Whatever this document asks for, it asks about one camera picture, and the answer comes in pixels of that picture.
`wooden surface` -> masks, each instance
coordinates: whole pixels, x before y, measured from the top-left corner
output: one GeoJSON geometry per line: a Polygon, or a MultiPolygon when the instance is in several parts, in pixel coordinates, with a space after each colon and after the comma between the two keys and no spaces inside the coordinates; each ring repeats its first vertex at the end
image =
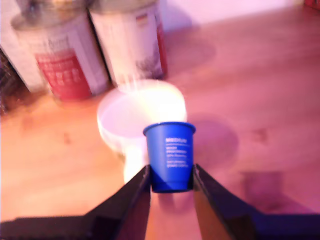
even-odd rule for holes
{"type": "MultiPolygon", "coordinates": [[[[320,12],[288,9],[166,36],[168,82],[197,127],[194,158],[266,213],[320,213],[320,12]]],[[[1,221],[81,215],[123,185],[102,96],[49,96],[1,118],[1,221]]],[[[191,192],[152,194],[147,239],[197,240],[191,192]]]]}

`white paint can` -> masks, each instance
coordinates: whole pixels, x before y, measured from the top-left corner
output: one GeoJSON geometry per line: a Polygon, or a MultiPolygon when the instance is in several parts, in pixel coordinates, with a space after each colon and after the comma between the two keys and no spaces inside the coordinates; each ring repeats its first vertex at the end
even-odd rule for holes
{"type": "Polygon", "coordinates": [[[83,8],[68,11],[34,6],[11,21],[20,44],[61,101],[76,101],[108,88],[108,73],[83,8]]]}
{"type": "Polygon", "coordinates": [[[131,89],[167,74],[156,0],[96,0],[89,11],[115,86],[131,89]]]}

